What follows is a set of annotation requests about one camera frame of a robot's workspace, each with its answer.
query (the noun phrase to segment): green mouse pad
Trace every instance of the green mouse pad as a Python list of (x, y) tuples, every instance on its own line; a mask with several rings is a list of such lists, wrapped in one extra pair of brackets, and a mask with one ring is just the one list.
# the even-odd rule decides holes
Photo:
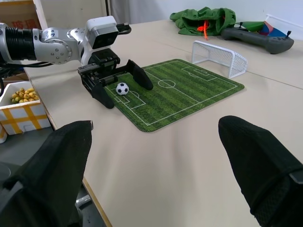
[[(143, 69), (153, 83), (153, 90), (139, 86), (128, 73), (119, 76), (119, 82), (106, 86), (106, 91), (116, 107), (144, 132), (162, 128), (244, 88), (180, 59)], [(122, 82), (129, 87), (125, 96), (116, 93), (117, 84)]]

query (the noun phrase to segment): game controller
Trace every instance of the game controller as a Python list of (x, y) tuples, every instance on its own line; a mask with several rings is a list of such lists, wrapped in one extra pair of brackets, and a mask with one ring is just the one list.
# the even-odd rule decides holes
[(258, 33), (249, 32), (243, 28), (226, 28), (221, 32), (224, 40), (241, 40), (250, 44), (263, 46), (271, 54), (282, 53), (289, 50), (294, 40), (289, 38), (291, 31), (288, 31), (286, 37), (270, 37)]

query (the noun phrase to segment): table surface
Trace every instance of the table surface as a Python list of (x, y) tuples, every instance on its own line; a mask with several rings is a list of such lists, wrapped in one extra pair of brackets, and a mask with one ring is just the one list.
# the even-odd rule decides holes
[[(140, 66), (191, 60), (194, 40), (170, 21), (132, 26), (112, 46), (121, 64)], [(27, 69), (56, 128), (93, 120), (84, 183), (107, 226), (258, 227), (233, 176), (218, 135), (218, 121), (239, 116), (270, 130), (301, 161), (303, 43), (282, 54), (210, 37), (209, 43), (239, 52), (248, 72), (233, 80), (245, 89), (158, 131), (139, 131), (117, 108), (108, 110), (82, 86), (76, 61)], [(213, 62), (202, 67), (227, 75)]]

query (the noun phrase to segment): soccer ball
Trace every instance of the soccer ball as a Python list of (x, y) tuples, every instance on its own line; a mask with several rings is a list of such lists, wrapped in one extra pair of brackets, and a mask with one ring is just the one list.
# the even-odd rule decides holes
[(116, 92), (120, 96), (125, 96), (129, 91), (129, 87), (126, 83), (119, 83), (116, 87)]

